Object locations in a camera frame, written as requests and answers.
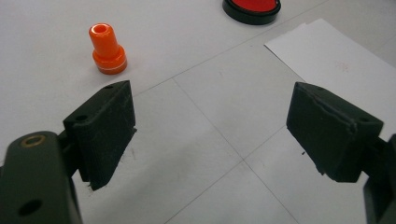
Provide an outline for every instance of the white paper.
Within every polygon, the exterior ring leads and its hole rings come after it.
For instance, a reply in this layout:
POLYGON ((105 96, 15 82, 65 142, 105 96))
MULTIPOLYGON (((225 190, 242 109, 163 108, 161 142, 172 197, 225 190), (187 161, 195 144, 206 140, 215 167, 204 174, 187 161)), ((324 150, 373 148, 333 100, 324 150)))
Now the white paper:
POLYGON ((323 87, 385 122, 396 133, 396 69, 320 19, 265 46, 304 81, 323 87))

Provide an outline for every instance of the orange cap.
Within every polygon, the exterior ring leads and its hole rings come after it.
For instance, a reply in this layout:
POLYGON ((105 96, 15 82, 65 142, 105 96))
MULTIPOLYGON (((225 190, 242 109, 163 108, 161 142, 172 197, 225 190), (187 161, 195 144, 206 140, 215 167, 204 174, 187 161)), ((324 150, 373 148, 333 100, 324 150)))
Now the orange cap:
POLYGON ((125 50, 117 43, 113 28, 106 23, 97 23, 89 33, 94 47, 92 57, 99 71, 107 75, 122 72, 127 65, 125 50))

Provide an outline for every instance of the black mount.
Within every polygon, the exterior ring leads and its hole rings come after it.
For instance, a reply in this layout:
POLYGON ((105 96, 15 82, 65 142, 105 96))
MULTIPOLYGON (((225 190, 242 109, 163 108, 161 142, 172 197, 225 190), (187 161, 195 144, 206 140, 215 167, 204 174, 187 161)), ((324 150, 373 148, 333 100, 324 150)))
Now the black mount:
POLYGON ((27 134, 0 169, 0 223, 82 223, 71 179, 97 190, 113 176, 136 132, 129 81, 108 85, 64 120, 65 130, 27 134))
POLYGON ((296 82, 287 126, 317 166, 337 182, 363 171, 367 222, 396 220, 396 134, 380 139, 383 122, 321 87, 296 82))

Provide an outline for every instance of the brass insert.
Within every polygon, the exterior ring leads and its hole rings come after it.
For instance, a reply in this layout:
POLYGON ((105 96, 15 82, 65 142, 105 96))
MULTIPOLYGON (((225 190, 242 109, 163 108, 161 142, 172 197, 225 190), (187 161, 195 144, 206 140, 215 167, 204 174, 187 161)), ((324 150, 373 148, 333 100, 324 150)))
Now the brass insert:
POLYGON ((46 136, 43 134, 29 136, 22 140, 22 147, 35 147, 42 144, 46 140, 46 136))

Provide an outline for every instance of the black base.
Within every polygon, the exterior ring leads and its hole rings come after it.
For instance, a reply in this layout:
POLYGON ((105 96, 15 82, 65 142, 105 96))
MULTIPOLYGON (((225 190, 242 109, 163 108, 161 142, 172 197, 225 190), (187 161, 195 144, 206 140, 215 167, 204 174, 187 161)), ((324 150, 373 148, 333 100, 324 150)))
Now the black base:
POLYGON ((250 25, 264 25, 274 21, 280 10, 280 1, 276 0, 276 7, 271 11, 255 12, 237 6, 232 0, 223 1, 223 9, 231 18, 250 25))

